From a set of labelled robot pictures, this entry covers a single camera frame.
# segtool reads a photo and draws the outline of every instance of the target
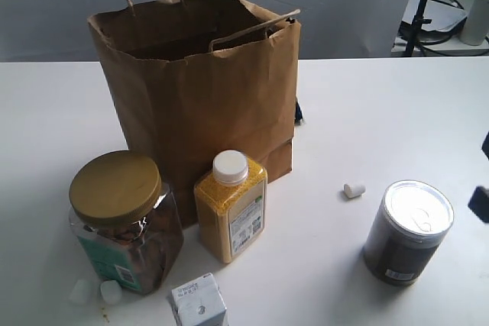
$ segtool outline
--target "gold lid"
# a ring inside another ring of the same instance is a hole
[[[161,178],[156,163],[121,150],[87,163],[70,186],[79,218],[94,227],[120,227],[143,218],[156,204]]]

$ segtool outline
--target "small white cap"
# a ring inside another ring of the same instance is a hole
[[[74,305],[86,305],[92,298],[92,284],[88,280],[78,279],[68,299]]]
[[[248,177],[248,160],[237,150],[225,150],[214,158],[212,174],[224,186],[236,186]]]
[[[122,298],[122,289],[116,280],[109,280],[100,284],[102,298],[108,305],[117,305]]]
[[[350,185],[350,184],[344,184],[343,185],[343,192],[345,195],[349,198],[356,198],[360,195],[363,195],[365,193],[365,186],[363,185]]]

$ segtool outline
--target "plastic jar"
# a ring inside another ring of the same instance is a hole
[[[202,242],[222,262],[233,261],[263,231],[267,171],[243,153],[218,154],[194,194]]]
[[[139,153],[107,153],[70,186],[70,225],[104,280],[147,294],[165,279],[183,244],[170,187]]]
[[[392,184],[364,245],[368,269],[395,286],[413,284],[452,223],[452,206],[437,189],[418,181]]]

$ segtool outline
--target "black stand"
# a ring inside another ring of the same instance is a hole
[[[424,13],[426,9],[426,3],[428,0],[419,0],[418,9],[414,15],[413,22],[411,23],[411,32],[409,38],[407,39],[406,49],[404,50],[403,57],[411,57],[413,55],[414,46],[416,44],[416,39],[421,31],[421,27],[424,24],[430,24],[431,19],[425,19]]]

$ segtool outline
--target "brown paper bag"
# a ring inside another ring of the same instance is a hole
[[[184,226],[193,185],[222,150],[292,169],[300,24],[245,0],[157,0],[89,18],[128,147],[173,186]]]

